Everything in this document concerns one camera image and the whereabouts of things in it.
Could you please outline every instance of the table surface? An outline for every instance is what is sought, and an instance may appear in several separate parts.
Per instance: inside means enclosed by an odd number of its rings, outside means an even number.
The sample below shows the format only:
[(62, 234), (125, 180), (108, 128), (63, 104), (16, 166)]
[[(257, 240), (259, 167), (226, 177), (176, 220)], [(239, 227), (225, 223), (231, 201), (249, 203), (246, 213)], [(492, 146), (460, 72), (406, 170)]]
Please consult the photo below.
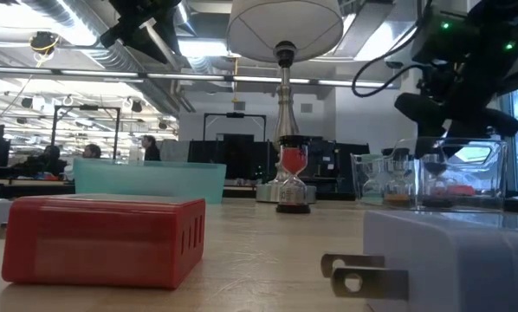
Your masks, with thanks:
[(0, 273), (0, 312), (372, 311), (335, 297), (320, 267), (326, 252), (362, 252), (364, 212), (351, 202), (313, 208), (282, 215), (252, 199), (209, 205), (203, 261), (175, 291), (10, 285)]

